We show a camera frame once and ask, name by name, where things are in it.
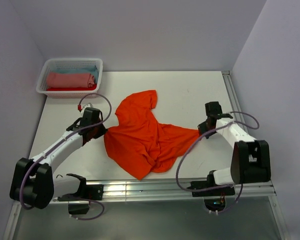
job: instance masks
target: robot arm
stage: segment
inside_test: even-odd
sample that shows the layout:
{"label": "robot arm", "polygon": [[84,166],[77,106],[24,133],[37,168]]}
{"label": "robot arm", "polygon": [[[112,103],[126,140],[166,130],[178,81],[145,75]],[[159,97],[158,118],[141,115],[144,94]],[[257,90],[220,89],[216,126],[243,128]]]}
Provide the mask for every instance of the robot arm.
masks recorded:
{"label": "robot arm", "polygon": [[271,179],[269,145],[246,133],[228,113],[223,113],[218,102],[205,104],[207,120],[199,124],[200,134],[234,122],[217,130],[233,149],[231,166],[214,170],[207,176],[209,186],[268,182]]}
{"label": "robot arm", "polygon": [[[42,156],[44,160],[37,163],[30,173],[32,177],[28,177],[26,180],[22,195],[25,204],[43,209],[49,204],[52,198],[67,194],[71,194],[74,197],[82,197],[85,195],[86,179],[84,177],[69,173],[62,178],[53,179],[53,173],[68,156],[84,146],[91,139],[97,139],[107,132],[103,124],[96,127],[85,128],[86,126],[94,125],[102,121],[103,117],[99,109],[84,107],[81,114],[82,117],[78,118],[69,126],[61,138],[44,152],[31,159],[22,158],[17,162],[10,189],[11,199],[20,200],[21,184],[26,172]],[[50,154],[47,154],[49,150],[53,149],[53,147],[62,140],[65,141]]]}

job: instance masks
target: white basket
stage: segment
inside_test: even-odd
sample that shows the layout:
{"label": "white basket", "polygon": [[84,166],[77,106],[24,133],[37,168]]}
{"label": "white basket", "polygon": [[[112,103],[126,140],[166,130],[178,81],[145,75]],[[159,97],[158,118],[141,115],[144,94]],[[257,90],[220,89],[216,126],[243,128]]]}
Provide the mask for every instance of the white basket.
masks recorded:
{"label": "white basket", "polygon": [[[89,91],[47,91],[47,76],[50,72],[56,69],[80,69],[85,67],[96,66],[98,70],[98,81],[96,88]],[[45,94],[52,98],[60,99],[79,99],[86,94],[96,93],[101,84],[103,70],[103,62],[99,58],[52,58],[45,62],[40,73],[39,80],[36,84],[36,91],[40,94]]]}

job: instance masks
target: tabletop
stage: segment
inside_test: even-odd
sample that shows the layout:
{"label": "tabletop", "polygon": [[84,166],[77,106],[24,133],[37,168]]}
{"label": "tabletop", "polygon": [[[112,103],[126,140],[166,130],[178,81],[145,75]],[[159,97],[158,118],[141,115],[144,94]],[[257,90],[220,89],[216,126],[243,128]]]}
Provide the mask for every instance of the tabletop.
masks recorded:
{"label": "tabletop", "polygon": [[[206,120],[205,103],[219,101],[223,112],[232,110],[225,82],[220,71],[148,71],[103,72],[98,93],[112,104],[106,128],[117,126],[115,111],[120,102],[133,93],[156,90],[158,102],[152,110],[159,123],[197,129]],[[43,152],[53,144],[77,118],[79,99],[47,97],[30,157]],[[101,98],[87,98],[82,104],[92,103],[106,116],[107,102]],[[205,178],[211,170],[230,167],[232,148],[219,134],[201,140],[188,154],[180,170],[180,178]],[[180,157],[164,173],[151,172],[144,179],[173,179]],[[87,180],[134,180],[114,160],[108,157],[103,137],[93,139],[71,154],[54,175],[74,173]]]}

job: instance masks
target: white wall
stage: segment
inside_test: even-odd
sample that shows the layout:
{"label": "white wall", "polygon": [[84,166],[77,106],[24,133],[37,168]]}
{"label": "white wall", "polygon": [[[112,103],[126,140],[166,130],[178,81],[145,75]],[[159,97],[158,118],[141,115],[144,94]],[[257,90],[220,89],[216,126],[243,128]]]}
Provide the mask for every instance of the white wall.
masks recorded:
{"label": "white wall", "polygon": [[46,59],[106,71],[231,70],[266,0],[11,0]]}
{"label": "white wall", "polygon": [[13,6],[0,0],[0,239],[16,162],[28,157],[44,103],[35,85],[43,56]]}
{"label": "white wall", "polygon": [[279,203],[300,240],[300,0],[267,0],[232,79],[241,108],[260,120],[253,135],[269,142]]}

